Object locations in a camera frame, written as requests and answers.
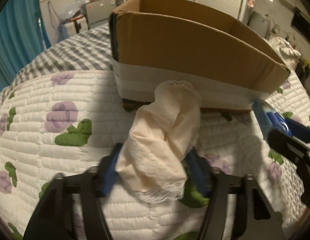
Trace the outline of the teal window curtain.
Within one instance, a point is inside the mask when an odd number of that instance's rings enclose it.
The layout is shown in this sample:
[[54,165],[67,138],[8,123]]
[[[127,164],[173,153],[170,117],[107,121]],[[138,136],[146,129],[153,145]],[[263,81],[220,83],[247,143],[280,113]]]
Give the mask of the teal window curtain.
[[0,82],[9,85],[50,47],[39,0],[8,0],[0,12]]

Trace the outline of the white clothes pile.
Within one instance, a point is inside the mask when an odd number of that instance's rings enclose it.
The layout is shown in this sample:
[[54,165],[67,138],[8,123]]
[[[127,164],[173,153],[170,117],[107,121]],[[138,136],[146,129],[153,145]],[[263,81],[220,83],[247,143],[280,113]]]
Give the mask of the white clothes pile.
[[268,42],[282,57],[284,62],[295,70],[301,57],[301,53],[294,49],[284,38],[273,37]]

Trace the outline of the black range hood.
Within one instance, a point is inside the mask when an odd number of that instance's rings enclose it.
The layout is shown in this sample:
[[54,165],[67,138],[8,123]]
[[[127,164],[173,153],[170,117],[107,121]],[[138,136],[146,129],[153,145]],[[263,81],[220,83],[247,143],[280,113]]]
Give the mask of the black range hood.
[[291,26],[303,36],[308,43],[310,43],[310,20],[309,18],[297,7],[294,8],[294,16],[291,21]]

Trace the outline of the blue tissue pack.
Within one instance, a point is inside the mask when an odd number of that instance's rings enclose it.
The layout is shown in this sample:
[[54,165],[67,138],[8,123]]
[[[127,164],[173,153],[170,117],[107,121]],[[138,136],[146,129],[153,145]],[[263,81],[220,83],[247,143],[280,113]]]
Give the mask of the blue tissue pack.
[[261,99],[255,100],[252,104],[252,110],[265,141],[268,141],[269,133],[275,129],[286,135],[293,135],[284,117],[267,102]]

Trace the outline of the white floral quilt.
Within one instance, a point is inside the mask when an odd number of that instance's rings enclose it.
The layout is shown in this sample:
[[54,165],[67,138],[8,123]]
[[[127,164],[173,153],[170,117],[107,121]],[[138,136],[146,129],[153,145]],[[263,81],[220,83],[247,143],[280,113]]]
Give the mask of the white floral quilt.
[[[0,219],[14,239],[56,173],[67,176],[98,165],[124,142],[135,114],[121,105],[110,70],[67,72],[20,85],[0,107]],[[263,140],[255,116],[204,113],[197,151],[233,175],[254,174],[283,230],[292,233],[305,206],[294,165]],[[193,235],[205,207],[180,201],[139,202],[116,183],[101,202],[115,239],[176,239]]]

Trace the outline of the brown cardboard box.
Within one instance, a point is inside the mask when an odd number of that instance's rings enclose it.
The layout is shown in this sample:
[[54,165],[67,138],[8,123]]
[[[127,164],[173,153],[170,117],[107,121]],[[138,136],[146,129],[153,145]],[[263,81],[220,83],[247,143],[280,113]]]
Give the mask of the brown cardboard box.
[[119,96],[154,101],[168,80],[190,83],[207,109],[250,111],[290,69],[257,33],[235,18],[187,0],[129,0],[109,17]]

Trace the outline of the white suitcase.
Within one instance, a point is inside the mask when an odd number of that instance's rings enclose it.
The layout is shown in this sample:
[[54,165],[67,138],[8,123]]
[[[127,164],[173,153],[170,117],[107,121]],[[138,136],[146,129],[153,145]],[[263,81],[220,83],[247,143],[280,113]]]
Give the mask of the white suitcase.
[[86,18],[78,17],[62,25],[61,35],[63,39],[66,39],[87,30],[89,30],[89,27]]

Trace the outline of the grey small fridge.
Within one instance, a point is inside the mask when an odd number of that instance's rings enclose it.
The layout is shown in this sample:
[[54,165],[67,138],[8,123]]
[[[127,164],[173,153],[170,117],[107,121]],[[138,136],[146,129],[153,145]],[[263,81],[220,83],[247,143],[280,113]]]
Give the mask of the grey small fridge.
[[89,29],[103,25],[116,8],[115,0],[97,0],[83,6]]

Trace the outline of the grey washing machine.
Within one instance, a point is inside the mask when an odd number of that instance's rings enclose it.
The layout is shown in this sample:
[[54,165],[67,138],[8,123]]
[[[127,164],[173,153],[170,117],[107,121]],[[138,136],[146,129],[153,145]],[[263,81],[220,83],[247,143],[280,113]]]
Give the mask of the grey washing machine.
[[262,38],[267,39],[270,31],[270,20],[259,12],[252,12],[248,26]]

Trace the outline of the cream knotted towel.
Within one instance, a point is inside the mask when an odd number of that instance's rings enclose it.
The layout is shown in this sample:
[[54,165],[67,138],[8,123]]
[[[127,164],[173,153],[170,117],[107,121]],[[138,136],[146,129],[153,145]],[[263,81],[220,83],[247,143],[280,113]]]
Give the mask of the cream knotted towel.
[[154,97],[137,110],[115,167],[128,191],[151,204],[183,197],[187,174],[181,162],[197,144],[201,105],[186,81],[165,81]]

